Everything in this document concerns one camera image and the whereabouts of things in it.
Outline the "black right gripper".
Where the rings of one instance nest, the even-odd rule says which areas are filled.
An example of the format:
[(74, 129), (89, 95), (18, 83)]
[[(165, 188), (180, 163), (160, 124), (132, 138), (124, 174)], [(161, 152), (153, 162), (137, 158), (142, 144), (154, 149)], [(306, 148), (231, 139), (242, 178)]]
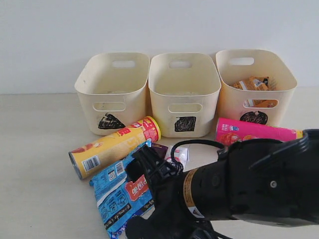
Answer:
[(128, 181), (144, 176), (153, 189), (155, 211), (149, 219), (140, 216), (127, 221), (128, 239), (215, 239), (211, 220), (217, 215), (217, 164), (210, 163), (164, 180), (164, 161), (143, 146), (132, 155), (125, 171)]

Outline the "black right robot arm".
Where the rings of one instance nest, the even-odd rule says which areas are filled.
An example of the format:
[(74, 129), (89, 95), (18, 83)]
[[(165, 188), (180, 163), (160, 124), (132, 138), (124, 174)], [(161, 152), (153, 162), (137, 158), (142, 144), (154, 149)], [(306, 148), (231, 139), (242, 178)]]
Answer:
[(150, 147), (133, 154), (128, 178), (144, 176), (155, 210), (135, 216), (125, 229), (129, 239), (221, 239), (211, 224), (242, 220), (276, 227), (319, 222), (319, 131), (307, 129), (288, 142), (252, 139), (230, 147), (206, 139), (185, 140), (217, 148), (216, 162), (184, 171)]

